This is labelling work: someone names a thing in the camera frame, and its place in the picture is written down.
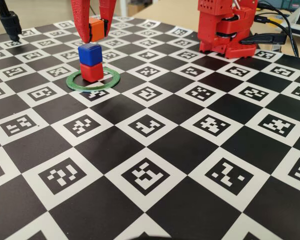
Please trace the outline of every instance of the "red cube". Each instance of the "red cube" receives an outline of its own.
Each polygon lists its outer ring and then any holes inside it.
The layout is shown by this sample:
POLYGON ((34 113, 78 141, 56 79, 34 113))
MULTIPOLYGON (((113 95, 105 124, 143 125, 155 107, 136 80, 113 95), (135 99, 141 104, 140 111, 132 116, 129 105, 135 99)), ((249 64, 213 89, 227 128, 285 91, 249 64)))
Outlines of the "red cube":
POLYGON ((98 80, 103 79, 104 77, 104 69, 102 67, 102 62, 94 66, 88 66, 80 63, 80 69, 82 78, 90 83, 94 83, 98 80))

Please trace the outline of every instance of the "cube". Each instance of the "cube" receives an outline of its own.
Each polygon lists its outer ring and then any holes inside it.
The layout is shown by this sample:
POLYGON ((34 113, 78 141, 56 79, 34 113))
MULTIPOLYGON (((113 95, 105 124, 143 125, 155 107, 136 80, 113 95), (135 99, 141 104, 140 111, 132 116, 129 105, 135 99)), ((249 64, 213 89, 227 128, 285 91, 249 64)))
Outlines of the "cube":
POLYGON ((94 66, 87 66, 80 63, 80 69, 82 78, 90 83, 94 83, 104 77, 104 69, 101 62, 94 66))
POLYGON ((80 63, 94 66, 102 63, 102 49, 99 44, 88 43, 78 47, 80 63))
POLYGON ((89 25, 91 27, 91 42, 96 42, 105 37, 105 23, 104 21, 89 17, 89 25))

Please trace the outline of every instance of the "blue cube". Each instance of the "blue cube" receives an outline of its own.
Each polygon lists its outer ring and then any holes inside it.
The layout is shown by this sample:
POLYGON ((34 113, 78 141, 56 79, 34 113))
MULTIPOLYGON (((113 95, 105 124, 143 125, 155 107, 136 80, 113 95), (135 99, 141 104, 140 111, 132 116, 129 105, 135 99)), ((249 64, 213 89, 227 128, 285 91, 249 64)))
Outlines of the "blue cube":
POLYGON ((78 47, 80 63, 90 67, 102 62, 102 50, 99 44, 84 44, 78 47))

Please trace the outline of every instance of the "black cable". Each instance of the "black cable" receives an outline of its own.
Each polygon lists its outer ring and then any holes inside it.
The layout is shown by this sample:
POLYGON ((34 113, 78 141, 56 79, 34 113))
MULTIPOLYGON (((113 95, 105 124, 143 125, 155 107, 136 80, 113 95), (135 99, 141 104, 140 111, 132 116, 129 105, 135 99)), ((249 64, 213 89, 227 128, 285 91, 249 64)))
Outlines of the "black cable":
POLYGON ((90 9, 91 9, 91 11, 93 12, 93 14, 96 15, 96 13, 95 13, 95 11, 93 10, 93 8, 91 7, 91 5, 90 5, 90 9))
POLYGON ((269 4, 264 4, 264 3, 259 2, 257 7, 260 8, 260 9, 268 9, 268 10, 271 10, 271 11, 275 11, 284 18, 284 20, 286 21, 286 23, 288 25, 288 32, 289 32, 288 36, 290 37, 293 53, 296 57, 299 57, 298 47, 297 47, 297 44, 296 44, 296 42, 294 40, 294 37, 292 35, 292 29, 291 29, 291 25, 290 25, 290 22, 289 22, 288 18, 281 11, 279 11, 278 9, 276 9, 275 7, 273 7, 269 4))

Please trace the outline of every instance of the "checkerboard mat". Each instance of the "checkerboard mat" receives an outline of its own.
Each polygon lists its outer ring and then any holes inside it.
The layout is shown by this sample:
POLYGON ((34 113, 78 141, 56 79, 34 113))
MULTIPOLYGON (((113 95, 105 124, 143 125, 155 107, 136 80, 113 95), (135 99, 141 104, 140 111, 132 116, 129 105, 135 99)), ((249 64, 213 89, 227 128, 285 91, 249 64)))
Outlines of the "checkerboard mat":
POLYGON ((0 35, 0 240, 300 240, 300 58, 115 17, 121 81, 84 93, 82 44, 72 21, 0 35))

